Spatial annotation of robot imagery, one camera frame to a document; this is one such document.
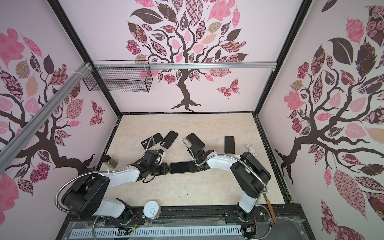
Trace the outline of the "black smartphone with silver frame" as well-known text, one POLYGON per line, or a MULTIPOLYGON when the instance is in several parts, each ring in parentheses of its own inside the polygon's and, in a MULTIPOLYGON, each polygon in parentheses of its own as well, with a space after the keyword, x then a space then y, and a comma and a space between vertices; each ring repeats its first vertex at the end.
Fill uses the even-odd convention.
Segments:
POLYGON ((184 174, 191 172, 189 162, 171 163, 170 168, 170 174, 184 174))

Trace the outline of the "black phone case left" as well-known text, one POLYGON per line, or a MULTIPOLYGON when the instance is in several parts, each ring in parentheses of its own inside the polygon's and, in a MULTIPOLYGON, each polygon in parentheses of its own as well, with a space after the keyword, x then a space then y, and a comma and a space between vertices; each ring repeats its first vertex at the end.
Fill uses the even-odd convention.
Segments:
POLYGON ((157 133, 157 134, 147 138, 146 140, 142 141, 141 146, 144 149, 150 149, 154 145, 160 143, 163 139, 164 139, 163 136, 160 133, 157 133))

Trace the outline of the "black smartphone centre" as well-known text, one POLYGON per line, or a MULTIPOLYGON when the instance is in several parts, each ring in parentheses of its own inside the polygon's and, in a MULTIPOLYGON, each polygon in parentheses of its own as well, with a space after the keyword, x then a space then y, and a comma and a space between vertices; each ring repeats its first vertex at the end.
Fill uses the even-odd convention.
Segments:
POLYGON ((205 147, 205 144, 195 135, 194 133, 189 134, 186 136, 186 139, 192 144, 192 145, 198 145, 201 149, 205 147))

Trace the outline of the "black smartphone right side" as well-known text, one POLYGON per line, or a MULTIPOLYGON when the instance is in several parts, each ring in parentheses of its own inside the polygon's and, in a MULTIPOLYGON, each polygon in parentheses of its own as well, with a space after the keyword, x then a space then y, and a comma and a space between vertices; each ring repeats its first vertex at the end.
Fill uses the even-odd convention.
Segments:
POLYGON ((233 136, 225 136, 225 147, 224 151, 226 154, 234 155, 236 152, 235 149, 235 137, 233 136))

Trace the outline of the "white round can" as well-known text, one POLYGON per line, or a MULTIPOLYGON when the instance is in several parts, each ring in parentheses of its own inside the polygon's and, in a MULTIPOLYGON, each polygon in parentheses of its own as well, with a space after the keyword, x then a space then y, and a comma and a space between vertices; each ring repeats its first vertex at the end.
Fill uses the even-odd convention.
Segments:
POLYGON ((161 207, 156 201, 149 201, 143 208, 143 214, 148 219, 157 219, 161 214, 161 207))

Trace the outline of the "glass spice jar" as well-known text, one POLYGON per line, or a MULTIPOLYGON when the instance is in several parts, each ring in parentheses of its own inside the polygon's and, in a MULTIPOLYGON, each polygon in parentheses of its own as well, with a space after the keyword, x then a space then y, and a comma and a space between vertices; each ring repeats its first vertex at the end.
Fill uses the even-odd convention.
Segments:
POLYGON ((102 161, 110 169, 115 169, 118 166, 118 162, 109 155, 103 156, 102 161))

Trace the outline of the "small white figurine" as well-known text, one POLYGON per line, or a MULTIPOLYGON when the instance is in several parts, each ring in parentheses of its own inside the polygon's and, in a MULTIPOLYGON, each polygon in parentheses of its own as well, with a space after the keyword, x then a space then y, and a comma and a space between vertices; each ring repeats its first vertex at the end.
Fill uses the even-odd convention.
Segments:
POLYGON ((246 144, 246 148, 249 150, 249 152, 256 158, 258 156, 256 149, 254 146, 251 146, 249 144, 246 144))

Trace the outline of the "brown wooden stick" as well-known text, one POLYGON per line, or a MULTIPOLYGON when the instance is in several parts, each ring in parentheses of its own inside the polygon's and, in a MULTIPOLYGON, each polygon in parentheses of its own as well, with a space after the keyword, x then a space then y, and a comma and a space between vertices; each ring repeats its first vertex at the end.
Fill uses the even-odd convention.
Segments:
POLYGON ((270 200, 267 197, 267 194, 264 194, 264 199, 265 199, 265 201, 266 201, 266 203, 268 205, 268 209, 269 209, 270 215, 271 215, 271 217, 273 219, 273 222, 274 222, 275 226, 277 226, 277 219, 276 219, 276 216, 275 216, 272 204, 271 204, 270 200))

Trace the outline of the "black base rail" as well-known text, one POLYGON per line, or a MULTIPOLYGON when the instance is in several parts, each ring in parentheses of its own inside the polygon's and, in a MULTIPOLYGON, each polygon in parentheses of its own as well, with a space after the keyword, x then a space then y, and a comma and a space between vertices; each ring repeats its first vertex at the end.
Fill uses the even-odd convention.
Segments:
POLYGON ((192 227, 192 226, 240 226, 242 236, 124 238, 115 240, 313 240, 315 236, 305 213, 299 204, 275 204, 275 226, 267 206, 259 206, 242 221, 235 205, 161 207, 161 214, 151 220, 144 216, 142 207, 132 208, 132 218, 121 225, 111 217, 90 217, 86 220, 67 216, 58 240, 69 240, 72 229, 133 228, 139 227, 192 227))

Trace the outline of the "silver aluminium rail back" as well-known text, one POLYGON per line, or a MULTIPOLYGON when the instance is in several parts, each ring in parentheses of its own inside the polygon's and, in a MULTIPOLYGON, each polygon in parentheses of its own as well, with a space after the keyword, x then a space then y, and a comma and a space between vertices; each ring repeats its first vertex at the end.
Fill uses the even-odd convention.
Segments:
POLYGON ((144 63, 144 64, 96 64, 96 68, 144 68, 148 70, 191 70, 191 69, 275 69, 276 62, 238 62, 238 63, 144 63))

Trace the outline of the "silver aluminium rail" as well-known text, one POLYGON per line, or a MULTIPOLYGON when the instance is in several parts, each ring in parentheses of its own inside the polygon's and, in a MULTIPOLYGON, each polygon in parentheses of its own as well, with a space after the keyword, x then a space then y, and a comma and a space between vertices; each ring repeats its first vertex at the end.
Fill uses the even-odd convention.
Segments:
POLYGON ((144 63, 144 64, 96 64, 96 68, 144 68, 148 70, 191 70, 191 69, 275 69, 276 62, 238 62, 238 63, 144 63))
POLYGON ((51 116, 54 110, 59 106, 65 97, 70 93, 73 88, 92 70, 90 63, 82 64, 65 84, 54 94, 46 104, 39 110, 37 114, 23 127, 19 134, 17 134, 1 151, 1 173, 12 163, 18 153, 23 147, 31 140, 31 138, 38 132, 40 127, 51 116))

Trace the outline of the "silver aluminium rail left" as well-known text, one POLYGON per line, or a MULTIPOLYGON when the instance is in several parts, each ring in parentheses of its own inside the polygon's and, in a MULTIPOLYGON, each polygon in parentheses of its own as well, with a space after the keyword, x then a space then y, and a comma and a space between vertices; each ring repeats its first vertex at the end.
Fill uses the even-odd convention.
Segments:
POLYGON ((51 116, 54 110, 59 106, 65 97, 70 93, 73 88, 92 70, 90 63, 82 64, 65 84, 54 94, 46 104, 39 110, 37 114, 23 127, 19 134, 17 134, 1 151, 1 173, 12 163, 18 153, 23 147, 31 140, 31 138, 38 132, 40 127, 51 116))

